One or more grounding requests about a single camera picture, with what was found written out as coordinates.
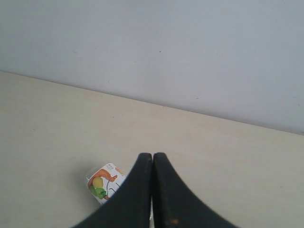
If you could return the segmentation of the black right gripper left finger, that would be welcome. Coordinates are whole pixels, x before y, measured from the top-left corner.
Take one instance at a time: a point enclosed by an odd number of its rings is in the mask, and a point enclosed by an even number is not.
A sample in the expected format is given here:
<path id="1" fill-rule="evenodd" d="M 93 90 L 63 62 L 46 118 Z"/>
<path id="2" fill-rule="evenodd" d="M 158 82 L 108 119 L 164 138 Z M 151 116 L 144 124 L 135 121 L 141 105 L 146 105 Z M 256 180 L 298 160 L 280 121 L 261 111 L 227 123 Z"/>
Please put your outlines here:
<path id="1" fill-rule="evenodd" d="M 118 191 L 76 228 L 148 228 L 152 155 L 141 153 Z"/>

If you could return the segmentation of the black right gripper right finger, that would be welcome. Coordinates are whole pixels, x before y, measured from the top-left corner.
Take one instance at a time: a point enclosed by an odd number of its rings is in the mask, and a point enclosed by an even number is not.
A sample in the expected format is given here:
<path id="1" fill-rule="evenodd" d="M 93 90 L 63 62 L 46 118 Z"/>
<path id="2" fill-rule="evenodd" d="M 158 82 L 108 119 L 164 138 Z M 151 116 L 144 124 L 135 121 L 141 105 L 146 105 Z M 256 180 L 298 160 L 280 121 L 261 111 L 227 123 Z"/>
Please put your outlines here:
<path id="1" fill-rule="evenodd" d="M 153 219 L 156 228 L 235 228 L 203 203 L 164 153 L 153 156 Z"/>

